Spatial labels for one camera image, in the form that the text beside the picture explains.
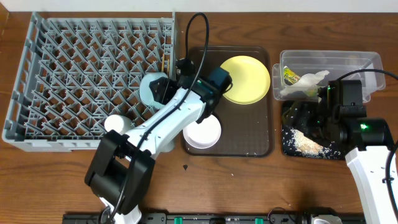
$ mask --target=gray dish rack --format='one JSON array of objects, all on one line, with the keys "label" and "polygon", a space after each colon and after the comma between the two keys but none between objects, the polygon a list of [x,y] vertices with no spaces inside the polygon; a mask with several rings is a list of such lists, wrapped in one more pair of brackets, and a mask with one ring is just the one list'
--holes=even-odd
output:
[{"label": "gray dish rack", "polygon": [[43,19],[34,12],[3,141],[29,152],[96,149],[109,115],[143,123],[155,109],[141,103],[142,77],[163,64],[175,77],[175,25],[174,14]]}]

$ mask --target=black tray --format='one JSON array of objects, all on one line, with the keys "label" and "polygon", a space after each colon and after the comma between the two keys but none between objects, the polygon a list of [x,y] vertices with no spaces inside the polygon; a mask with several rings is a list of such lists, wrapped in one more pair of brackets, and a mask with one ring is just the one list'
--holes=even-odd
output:
[{"label": "black tray", "polygon": [[[189,56],[198,66],[203,55],[203,47],[190,49]],[[219,67],[231,57],[246,55],[262,62],[268,71],[269,56],[261,47],[214,47],[210,46],[203,64],[202,76]],[[198,156],[241,156],[262,157],[274,148],[272,131],[272,91],[260,101],[250,105],[239,105],[222,98],[215,109],[215,116],[221,123],[221,137],[208,149],[192,147],[183,139],[185,150]]]}]

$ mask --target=wooden table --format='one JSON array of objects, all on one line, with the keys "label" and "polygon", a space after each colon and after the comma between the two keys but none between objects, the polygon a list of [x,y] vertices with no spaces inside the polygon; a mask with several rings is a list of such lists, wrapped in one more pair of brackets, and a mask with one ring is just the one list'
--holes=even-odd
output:
[{"label": "wooden table", "polygon": [[[43,13],[44,17],[165,17],[170,13]],[[178,13],[180,45],[192,14]],[[398,14],[208,13],[211,45],[264,47],[271,65],[286,49],[360,50],[381,55],[398,73]],[[10,13],[0,42],[0,126],[3,126],[30,13]],[[190,46],[204,42],[204,23],[190,29]],[[386,119],[398,136],[398,82],[372,94],[368,116]],[[344,161],[287,157],[280,147],[280,102],[274,101],[275,149],[265,158],[189,156],[178,144],[156,160],[142,208],[170,213],[267,213],[311,206],[362,213]],[[94,151],[27,153],[0,145],[0,223],[60,223],[64,213],[99,212],[83,178]]]}]

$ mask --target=plate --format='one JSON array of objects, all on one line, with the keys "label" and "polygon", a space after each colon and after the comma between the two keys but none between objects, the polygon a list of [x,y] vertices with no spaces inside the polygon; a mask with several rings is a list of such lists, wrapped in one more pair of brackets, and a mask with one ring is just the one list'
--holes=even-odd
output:
[{"label": "plate", "polygon": [[226,60],[221,68],[231,75],[233,87],[224,94],[229,101],[247,105],[261,100],[268,92],[271,79],[264,64],[249,56]]}]

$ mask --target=green light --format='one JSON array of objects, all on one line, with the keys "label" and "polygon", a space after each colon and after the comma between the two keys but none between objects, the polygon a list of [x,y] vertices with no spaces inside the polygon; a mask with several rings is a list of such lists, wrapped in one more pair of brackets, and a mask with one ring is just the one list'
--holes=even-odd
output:
[{"label": "green light", "polygon": [[368,129],[368,128],[369,128],[368,125],[366,125],[366,124],[361,124],[361,129],[362,129],[362,130],[365,130],[365,129]]}]

